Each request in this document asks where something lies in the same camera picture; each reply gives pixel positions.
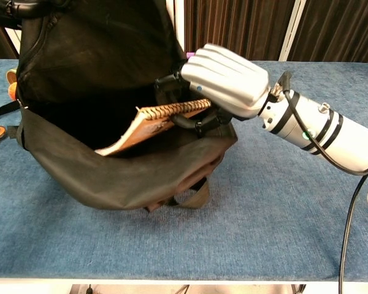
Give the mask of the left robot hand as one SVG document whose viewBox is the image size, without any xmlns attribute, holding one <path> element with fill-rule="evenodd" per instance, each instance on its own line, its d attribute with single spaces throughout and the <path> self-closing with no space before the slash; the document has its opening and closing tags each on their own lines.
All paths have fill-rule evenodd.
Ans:
<svg viewBox="0 0 368 294">
<path fill-rule="evenodd" d="M 20 30 L 23 19 L 44 17 L 56 9 L 67 7 L 70 2 L 0 0 L 0 27 Z"/>
</svg>

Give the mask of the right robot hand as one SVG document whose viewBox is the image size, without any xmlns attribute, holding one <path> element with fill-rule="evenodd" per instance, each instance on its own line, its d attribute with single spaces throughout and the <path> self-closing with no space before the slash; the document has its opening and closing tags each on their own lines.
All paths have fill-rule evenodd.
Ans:
<svg viewBox="0 0 368 294">
<path fill-rule="evenodd" d="M 164 92 L 167 102 L 177 103 L 173 91 L 189 89 L 218 107 L 202 120 L 174 114 L 171 121 L 181 128 L 193 129 L 199 136 L 230 123 L 255 118 L 270 92 L 269 74 L 263 68 L 231 50 L 208 43 L 196 50 L 172 74 L 155 80 L 155 88 Z"/>
</svg>

